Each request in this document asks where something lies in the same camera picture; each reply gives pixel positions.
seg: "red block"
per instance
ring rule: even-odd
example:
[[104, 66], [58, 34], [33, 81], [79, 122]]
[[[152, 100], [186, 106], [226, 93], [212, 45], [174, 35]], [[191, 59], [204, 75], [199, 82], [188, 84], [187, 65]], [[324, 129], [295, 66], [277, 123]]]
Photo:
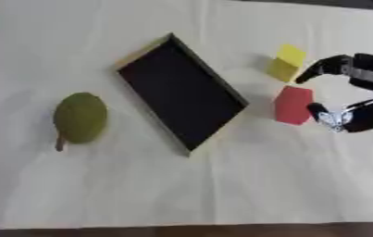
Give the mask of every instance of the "red block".
[[307, 105], [313, 103], [313, 91], [285, 86], [275, 99], [275, 120], [302, 125], [310, 118]]

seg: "table surface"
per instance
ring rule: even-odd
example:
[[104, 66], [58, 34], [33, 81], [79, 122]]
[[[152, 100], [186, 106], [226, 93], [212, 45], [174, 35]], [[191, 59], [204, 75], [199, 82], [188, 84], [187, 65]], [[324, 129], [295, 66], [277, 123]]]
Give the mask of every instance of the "table surface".
[[[252, 103], [190, 159], [110, 71], [170, 31]], [[281, 44], [307, 51], [306, 65], [373, 54], [373, 11], [0, 0], [0, 228], [373, 221], [373, 131], [333, 134], [312, 121], [293, 127], [271, 119], [283, 84], [262, 69]], [[340, 81], [307, 86], [332, 106], [373, 96]], [[112, 123], [101, 141], [56, 153], [52, 111], [86, 90], [107, 102]]]

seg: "fruit stem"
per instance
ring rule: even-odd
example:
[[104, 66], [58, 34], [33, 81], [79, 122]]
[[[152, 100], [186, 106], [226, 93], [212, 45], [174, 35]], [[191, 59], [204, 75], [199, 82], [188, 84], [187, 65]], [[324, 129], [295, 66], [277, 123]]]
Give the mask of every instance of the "fruit stem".
[[56, 145], [55, 149], [57, 152], [62, 152], [64, 150], [64, 145], [65, 145], [65, 138], [61, 134], [58, 134], [58, 138], [56, 139]]

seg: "toy block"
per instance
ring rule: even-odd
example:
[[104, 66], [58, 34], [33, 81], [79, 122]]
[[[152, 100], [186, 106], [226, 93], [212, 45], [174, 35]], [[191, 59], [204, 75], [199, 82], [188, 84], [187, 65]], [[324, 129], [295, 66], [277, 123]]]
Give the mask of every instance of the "toy block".
[[313, 103], [313, 91], [285, 86], [275, 100], [275, 120], [302, 125], [310, 118], [307, 106]]
[[284, 82], [291, 81], [297, 70], [303, 65], [305, 52], [290, 45], [284, 44], [272, 60], [267, 73]]

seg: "black tray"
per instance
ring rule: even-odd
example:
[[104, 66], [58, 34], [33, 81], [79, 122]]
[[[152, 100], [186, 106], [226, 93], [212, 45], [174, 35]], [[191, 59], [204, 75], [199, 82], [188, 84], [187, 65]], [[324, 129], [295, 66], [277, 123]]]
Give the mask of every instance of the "black tray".
[[248, 105], [174, 34], [119, 62], [118, 72], [190, 152]]

